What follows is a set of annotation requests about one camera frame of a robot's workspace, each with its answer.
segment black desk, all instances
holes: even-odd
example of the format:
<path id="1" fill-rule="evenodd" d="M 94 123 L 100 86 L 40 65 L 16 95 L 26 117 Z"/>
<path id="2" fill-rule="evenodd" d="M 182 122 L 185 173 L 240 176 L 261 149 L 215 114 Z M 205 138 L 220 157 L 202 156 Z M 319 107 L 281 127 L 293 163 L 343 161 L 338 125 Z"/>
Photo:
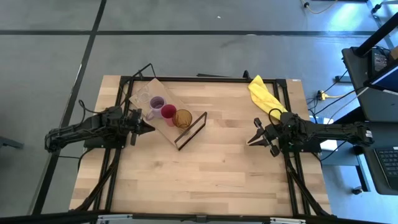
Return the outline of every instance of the black desk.
<path id="1" fill-rule="evenodd" d="M 343 60 L 355 89 L 368 79 L 368 59 L 357 57 L 351 49 L 343 49 Z M 372 88 L 358 97 L 359 107 L 335 123 L 369 121 L 375 143 L 364 149 L 374 185 L 379 194 L 398 195 L 398 190 L 389 188 L 373 151 L 375 147 L 398 146 L 398 96 Z"/>

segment wooden tabletop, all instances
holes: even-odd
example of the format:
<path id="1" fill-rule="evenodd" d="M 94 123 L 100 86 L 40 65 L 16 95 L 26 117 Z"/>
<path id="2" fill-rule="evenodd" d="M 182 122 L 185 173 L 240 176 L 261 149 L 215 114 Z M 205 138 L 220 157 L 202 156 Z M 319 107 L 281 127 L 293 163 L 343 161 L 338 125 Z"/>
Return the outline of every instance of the wooden tabletop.
<path id="1" fill-rule="evenodd" d="M 113 106 L 120 76 L 104 76 L 95 110 Z M 267 114 L 250 98 L 247 83 L 162 82 L 197 114 L 208 112 L 206 126 L 177 151 L 160 132 L 137 138 L 122 150 L 111 210 L 126 213 L 206 213 L 214 215 L 291 216 L 282 155 L 247 146 L 256 133 L 253 119 L 269 124 Z M 135 81 L 134 91 L 146 82 Z M 267 86 L 273 93 L 272 86 Z M 300 80 L 287 80 L 292 111 L 308 119 Z M 82 160 L 70 208 L 79 206 L 100 175 L 104 149 Z M 330 212 L 319 161 L 301 153 L 305 183 Z M 299 211 L 301 196 L 296 186 Z"/>

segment yellow towel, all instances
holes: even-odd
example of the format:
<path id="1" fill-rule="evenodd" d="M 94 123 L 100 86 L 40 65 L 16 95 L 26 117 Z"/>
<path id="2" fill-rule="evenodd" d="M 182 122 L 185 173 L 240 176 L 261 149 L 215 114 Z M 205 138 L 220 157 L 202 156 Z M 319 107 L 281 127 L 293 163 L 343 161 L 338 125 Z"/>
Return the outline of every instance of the yellow towel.
<path id="1" fill-rule="evenodd" d="M 269 113 L 273 108 L 278 108 L 281 112 L 287 112 L 281 103 L 279 103 L 279 101 L 268 92 L 266 85 L 259 75 L 254 78 L 248 88 L 250 90 L 252 101 L 266 113 Z M 276 119 L 280 119 L 280 112 L 273 110 L 271 112 L 271 116 Z"/>

